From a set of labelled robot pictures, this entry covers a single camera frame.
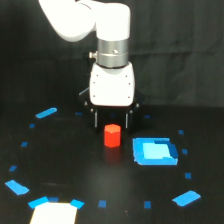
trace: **table surface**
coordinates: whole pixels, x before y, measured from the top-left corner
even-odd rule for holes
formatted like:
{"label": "table surface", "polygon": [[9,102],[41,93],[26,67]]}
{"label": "table surface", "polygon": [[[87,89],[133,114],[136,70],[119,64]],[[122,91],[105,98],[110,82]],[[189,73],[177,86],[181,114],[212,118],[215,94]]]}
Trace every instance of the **table surface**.
{"label": "table surface", "polygon": [[[95,132],[80,108],[57,107],[43,119],[44,106],[9,106],[0,120],[0,217],[2,224],[28,224],[28,202],[44,196],[85,205],[77,224],[220,223],[223,219],[224,110],[190,107],[144,107],[143,125],[133,133],[122,128],[122,144],[109,149],[103,130]],[[107,124],[116,123],[116,114]],[[141,166],[134,162],[133,138],[170,138],[177,166]],[[14,172],[9,172],[17,165]],[[192,179],[185,178],[189,172]],[[17,196],[5,182],[15,180],[30,191]],[[179,207],[175,197],[193,190],[201,199]],[[106,200],[106,208],[98,208]],[[151,209],[144,202],[151,202]]]}

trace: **blue tape marker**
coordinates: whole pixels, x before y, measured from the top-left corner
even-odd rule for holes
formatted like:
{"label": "blue tape marker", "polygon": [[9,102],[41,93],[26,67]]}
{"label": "blue tape marker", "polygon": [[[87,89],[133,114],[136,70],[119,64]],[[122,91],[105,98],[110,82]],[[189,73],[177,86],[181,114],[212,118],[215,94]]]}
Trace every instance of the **blue tape marker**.
{"label": "blue tape marker", "polygon": [[43,197],[43,198],[39,198],[35,201],[31,201],[28,203],[28,205],[30,206],[30,208],[34,209],[36,206],[44,204],[46,202],[49,202],[47,197]]}
{"label": "blue tape marker", "polygon": [[30,124],[30,128],[34,128],[35,127],[35,124]]}
{"label": "blue tape marker", "polygon": [[17,195],[21,195],[21,194],[26,194],[29,189],[18,184],[16,181],[14,180],[10,180],[8,182],[5,183],[6,186],[8,186],[12,191],[14,191]]}
{"label": "blue tape marker", "polygon": [[174,144],[171,144],[170,141],[155,141],[155,144],[166,144],[169,148],[170,156],[172,156],[173,158],[178,158],[176,146]]}
{"label": "blue tape marker", "polygon": [[201,195],[197,194],[194,191],[188,191],[188,192],[174,198],[172,201],[176,202],[179,206],[183,207],[199,198],[201,198]]}
{"label": "blue tape marker", "polygon": [[77,200],[72,200],[70,204],[78,209],[82,208],[82,206],[84,205],[83,202]]}
{"label": "blue tape marker", "polygon": [[26,147],[28,142],[22,142],[21,147]]}
{"label": "blue tape marker", "polygon": [[106,208],[106,206],[107,206],[107,202],[106,201],[103,201],[103,200],[99,201],[99,204],[98,204],[99,208]]}
{"label": "blue tape marker", "polygon": [[10,169],[9,169],[9,171],[10,172],[13,172],[13,171],[15,171],[16,168],[17,168],[17,166],[11,166]]}
{"label": "blue tape marker", "polygon": [[151,202],[150,201],[145,201],[144,202],[144,208],[150,209],[151,208]]}
{"label": "blue tape marker", "polygon": [[134,161],[140,165],[177,165],[177,158],[145,159],[143,144],[157,141],[169,142],[169,138],[135,138],[133,139]]}
{"label": "blue tape marker", "polygon": [[49,202],[58,202],[57,197],[49,197],[48,200],[49,200]]}
{"label": "blue tape marker", "polygon": [[186,179],[191,179],[191,173],[185,173],[185,178]]}
{"label": "blue tape marker", "polygon": [[82,113],[81,112],[76,112],[75,115],[81,116]]}
{"label": "blue tape marker", "polygon": [[187,154],[188,154],[187,149],[182,149],[182,153],[183,153],[184,155],[187,155]]}
{"label": "blue tape marker", "polygon": [[180,135],[183,135],[184,134],[184,131],[183,130],[179,130],[179,134]]}
{"label": "blue tape marker", "polygon": [[50,108],[36,115],[37,118],[43,118],[57,111],[57,108]]}

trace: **red cube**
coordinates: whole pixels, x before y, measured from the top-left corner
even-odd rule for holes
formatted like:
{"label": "red cube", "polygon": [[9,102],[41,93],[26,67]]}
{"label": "red cube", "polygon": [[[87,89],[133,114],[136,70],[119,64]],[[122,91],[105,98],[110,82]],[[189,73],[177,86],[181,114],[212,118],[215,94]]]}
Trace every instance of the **red cube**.
{"label": "red cube", "polygon": [[116,124],[106,125],[104,129],[104,145],[110,148],[120,146],[121,127]]}

